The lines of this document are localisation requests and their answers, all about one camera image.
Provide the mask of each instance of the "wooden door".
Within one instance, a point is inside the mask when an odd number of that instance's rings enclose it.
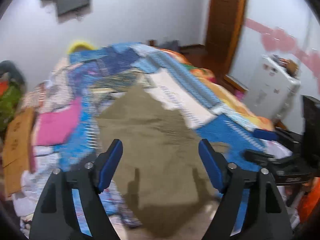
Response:
[[[206,50],[227,74],[239,39],[245,0],[211,0]]]

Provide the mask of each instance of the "pink stain on wall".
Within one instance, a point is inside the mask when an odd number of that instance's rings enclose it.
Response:
[[[247,18],[244,25],[261,33],[261,43],[268,52],[279,50],[283,53],[291,53],[309,68],[318,79],[318,92],[320,94],[320,56],[317,52],[305,53],[298,47],[296,39],[284,29],[271,29],[252,19]]]

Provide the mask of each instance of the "white wall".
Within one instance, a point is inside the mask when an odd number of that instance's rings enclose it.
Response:
[[[74,40],[96,46],[116,42],[177,39],[201,41],[205,0],[91,0],[78,21],[58,21],[55,4],[13,0],[0,20],[0,61],[12,60],[31,90],[48,77]]]
[[[205,40],[207,38],[210,5],[211,5],[211,0],[203,0],[201,26],[200,26],[200,40],[199,40],[199,44],[202,44],[202,45],[205,45]]]
[[[311,19],[310,37],[307,39],[308,26]],[[309,53],[320,50],[320,26],[305,0],[247,0],[245,18],[249,18],[271,29],[283,28],[297,41],[297,47]],[[239,45],[232,63],[230,75],[250,89],[250,80],[255,68],[259,65],[262,54],[278,54],[300,63],[292,53],[282,53],[279,50],[266,51],[261,40],[261,33],[244,26]],[[292,131],[302,133],[303,118],[300,95],[310,95],[320,99],[317,78],[303,63],[300,64],[301,89],[295,97],[293,109],[283,123]]]

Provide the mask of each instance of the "clothes pile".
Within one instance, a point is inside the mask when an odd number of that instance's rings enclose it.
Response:
[[[36,112],[31,133],[35,170],[23,172],[21,191],[12,195],[22,231],[28,235],[52,170],[69,171],[93,161],[114,138],[123,141],[124,154],[116,183],[100,194],[101,202],[117,223],[137,227],[142,222],[155,236],[172,235],[214,193],[197,152],[201,138],[225,143],[228,161],[257,171],[258,165],[240,152],[266,151],[252,131],[268,125],[253,122],[245,107],[231,103],[225,91],[217,92],[207,84],[210,78],[202,80],[192,69],[178,53],[141,43],[61,59],[22,102],[21,109]],[[90,235],[77,190],[73,199],[81,231]]]

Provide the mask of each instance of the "green cloth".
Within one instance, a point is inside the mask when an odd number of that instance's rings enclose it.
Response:
[[[8,124],[12,121],[17,105],[21,98],[18,85],[11,82],[8,89],[0,96],[0,133],[4,133]]]
[[[136,85],[97,120],[104,151],[115,138],[123,142],[114,181],[153,235],[173,235],[211,199],[215,189],[198,154],[200,138],[178,110],[163,109]]]
[[[192,65],[188,65],[188,64],[183,64],[187,70],[191,70],[191,69],[200,69],[203,73],[205,73],[205,70],[203,68],[198,68],[198,67],[195,67],[195,66],[192,66]]]

